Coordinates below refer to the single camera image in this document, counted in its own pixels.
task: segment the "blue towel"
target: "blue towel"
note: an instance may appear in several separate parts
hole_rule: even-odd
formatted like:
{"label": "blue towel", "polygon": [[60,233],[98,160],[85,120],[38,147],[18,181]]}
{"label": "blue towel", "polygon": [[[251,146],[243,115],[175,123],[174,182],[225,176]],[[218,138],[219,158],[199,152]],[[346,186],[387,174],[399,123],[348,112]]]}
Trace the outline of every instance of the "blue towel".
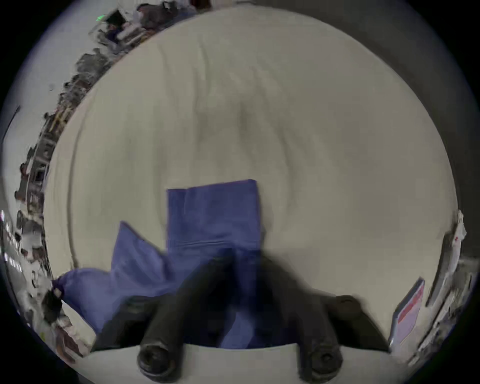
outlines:
{"label": "blue towel", "polygon": [[243,180],[168,190],[167,254],[120,223],[111,271],[82,268],[54,282],[63,300],[99,333],[130,296],[174,293],[197,267],[233,249],[238,281],[233,323],[222,348],[247,348],[254,333],[256,262],[261,245],[257,184]]}

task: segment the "wall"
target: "wall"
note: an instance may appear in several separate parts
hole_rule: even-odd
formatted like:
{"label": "wall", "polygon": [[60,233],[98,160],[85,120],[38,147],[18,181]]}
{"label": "wall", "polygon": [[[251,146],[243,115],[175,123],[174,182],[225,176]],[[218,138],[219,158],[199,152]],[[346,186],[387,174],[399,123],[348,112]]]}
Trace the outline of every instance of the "wall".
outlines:
{"label": "wall", "polygon": [[[28,148],[38,139],[44,113],[55,109],[63,83],[75,74],[76,61],[98,46],[88,35],[97,17],[118,6],[132,12],[141,2],[76,1],[45,31],[18,71],[0,113],[0,135],[5,135],[0,152],[0,208],[11,217],[15,218],[18,210],[13,193],[20,184],[19,166],[25,161]],[[5,132],[17,105],[21,109]]]}

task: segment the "red label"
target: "red label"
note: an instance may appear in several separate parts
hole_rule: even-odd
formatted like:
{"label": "red label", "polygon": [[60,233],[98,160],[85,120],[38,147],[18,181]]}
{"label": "red label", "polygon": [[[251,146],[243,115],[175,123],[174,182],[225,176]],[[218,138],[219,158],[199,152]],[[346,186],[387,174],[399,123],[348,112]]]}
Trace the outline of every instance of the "red label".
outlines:
{"label": "red label", "polygon": [[414,307],[414,305],[417,304],[419,300],[421,300],[422,295],[423,295],[423,285],[421,286],[420,290],[415,294],[415,296],[412,298],[410,303],[408,303],[408,305],[400,313],[397,323],[401,322],[403,318],[407,315],[407,313],[410,312],[410,310]]}

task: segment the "blue cloth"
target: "blue cloth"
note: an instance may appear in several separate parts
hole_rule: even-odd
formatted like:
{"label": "blue cloth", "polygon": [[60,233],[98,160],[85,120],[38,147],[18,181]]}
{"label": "blue cloth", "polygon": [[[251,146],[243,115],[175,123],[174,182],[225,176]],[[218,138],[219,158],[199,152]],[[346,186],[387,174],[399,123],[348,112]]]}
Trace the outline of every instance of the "blue cloth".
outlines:
{"label": "blue cloth", "polygon": [[130,296],[175,292],[197,267],[225,250],[234,252],[238,281],[233,325],[222,348],[247,348],[254,333],[249,308],[255,300],[256,262],[261,245],[257,184],[254,180],[168,190],[167,254],[121,222],[111,271],[81,268],[54,282],[63,300],[96,333]]}

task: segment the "folded blue towel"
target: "folded blue towel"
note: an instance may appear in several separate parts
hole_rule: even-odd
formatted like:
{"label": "folded blue towel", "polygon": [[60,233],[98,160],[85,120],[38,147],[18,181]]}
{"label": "folded blue towel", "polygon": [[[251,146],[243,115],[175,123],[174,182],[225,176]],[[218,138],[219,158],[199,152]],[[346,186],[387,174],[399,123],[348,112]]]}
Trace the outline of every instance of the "folded blue towel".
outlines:
{"label": "folded blue towel", "polygon": [[254,333],[249,308],[255,300],[260,245],[254,180],[172,189],[168,190],[167,254],[121,222],[110,272],[75,269],[54,286],[99,333],[126,298],[174,293],[197,267],[231,249],[238,292],[235,306],[229,309],[233,325],[220,346],[247,348]]}

